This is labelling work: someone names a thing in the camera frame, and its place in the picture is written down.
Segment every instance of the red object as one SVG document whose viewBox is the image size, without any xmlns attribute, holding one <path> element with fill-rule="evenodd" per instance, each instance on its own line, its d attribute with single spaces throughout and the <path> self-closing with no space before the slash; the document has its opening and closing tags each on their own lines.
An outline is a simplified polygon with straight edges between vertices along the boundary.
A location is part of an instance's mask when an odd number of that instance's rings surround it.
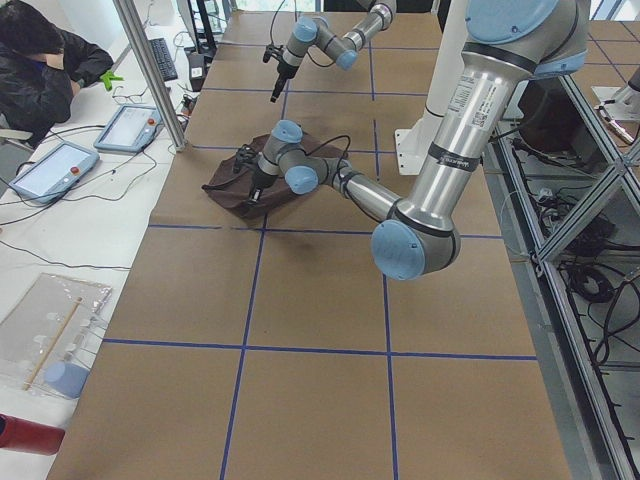
<svg viewBox="0 0 640 480">
<path fill-rule="evenodd" d="M 60 450 L 64 430 L 0 414 L 0 448 L 53 455 Z"/>
</svg>

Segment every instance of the label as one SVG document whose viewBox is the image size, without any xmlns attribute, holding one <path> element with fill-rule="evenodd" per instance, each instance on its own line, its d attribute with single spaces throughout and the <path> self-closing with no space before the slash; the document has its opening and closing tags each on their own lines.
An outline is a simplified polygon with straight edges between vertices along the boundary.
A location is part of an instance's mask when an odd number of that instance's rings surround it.
<svg viewBox="0 0 640 480">
<path fill-rule="evenodd" d="M 471 93 L 476 85 L 476 79 L 473 77 L 462 76 L 460 82 L 458 82 L 458 88 L 456 88 L 453 98 L 449 103 L 449 110 L 455 112 L 461 116 L 464 109 L 467 107 Z"/>
<path fill-rule="evenodd" d="M 449 111 L 464 118 L 466 125 L 488 131 L 503 106 L 507 91 L 506 85 L 463 75 L 449 103 Z"/>
<path fill-rule="evenodd" d="M 445 167 L 457 168 L 466 172 L 473 172 L 478 168 L 480 160 L 472 160 L 461 158 L 453 155 L 443 155 L 438 159 L 438 165 L 444 165 Z"/>
</svg>

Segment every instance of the black hair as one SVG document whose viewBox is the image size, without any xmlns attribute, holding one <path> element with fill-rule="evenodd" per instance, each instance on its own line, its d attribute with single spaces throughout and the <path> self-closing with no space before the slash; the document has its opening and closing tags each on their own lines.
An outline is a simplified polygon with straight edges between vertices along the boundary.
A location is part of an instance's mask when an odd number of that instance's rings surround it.
<svg viewBox="0 0 640 480">
<path fill-rule="evenodd" d="M 56 54 L 64 46 L 58 28 L 20 0 L 9 0 L 0 7 L 0 42 L 23 55 Z"/>
</svg>

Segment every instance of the blue joint cap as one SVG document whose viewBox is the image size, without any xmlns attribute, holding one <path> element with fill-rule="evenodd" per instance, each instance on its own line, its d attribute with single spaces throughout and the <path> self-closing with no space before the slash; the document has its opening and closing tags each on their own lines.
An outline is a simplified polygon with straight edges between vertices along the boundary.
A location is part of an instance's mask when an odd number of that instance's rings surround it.
<svg viewBox="0 0 640 480">
<path fill-rule="evenodd" d="M 311 193 L 318 186 L 318 174 L 313 168 L 305 165 L 291 167 L 284 174 L 284 180 L 297 195 Z"/>
<path fill-rule="evenodd" d="M 300 143 L 302 141 L 302 129 L 291 120 L 280 120 L 271 130 L 271 135 L 285 143 Z"/>
<path fill-rule="evenodd" d="M 385 220 L 376 227 L 371 253 L 382 273 L 396 280 L 413 280 L 425 271 L 426 257 L 418 236 L 398 220 Z"/>
<path fill-rule="evenodd" d="M 570 73 L 577 72 L 584 65 L 587 59 L 587 51 L 571 55 L 570 57 L 560 60 L 554 60 L 548 63 L 541 63 L 533 72 L 533 80 L 539 80 L 541 78 L 557 77 L 559 75 L 569 75 Z"/>
<path fill-rule="evenodd" d="M 293 35 L 304 43 L 314 41 L 317 34 L 318 26 L 309 17 L 300 17 L 293 28 Z"/>
<path fill-rule="evenodd" d="M 469 0 L 467 30 L 480 43 L 500 45 L 522 38 L 538 28 L 560 0 Z"/>
<path fill-rule="evenodd" d="M 343 70 L 349 70 L 356 60 L 358 59 L 358 52 L 355 50 L 347 50 L 346 52 L 342 52 L 338 59 L 336 60 L 336 64 Z"/>
</svg>

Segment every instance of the tablet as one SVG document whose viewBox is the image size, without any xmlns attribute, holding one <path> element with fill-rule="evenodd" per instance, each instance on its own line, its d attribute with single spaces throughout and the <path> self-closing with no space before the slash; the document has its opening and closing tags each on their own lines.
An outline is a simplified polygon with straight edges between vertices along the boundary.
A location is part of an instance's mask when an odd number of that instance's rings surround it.
<svg viewBox="0 0 640 480">
<path fill-rule="evenodd" d="M 62 142 L 9 182 L 9 186 L 25 199 L 49 203 L 67 193 L 99 158 L 93 150 Z"/>
<path fill-rule="evenodd" d="M 155 107 L 121 105 L 93 146 L 101 152 L 139 153 L 151 143 L 161 122 Z"/>
</svg>

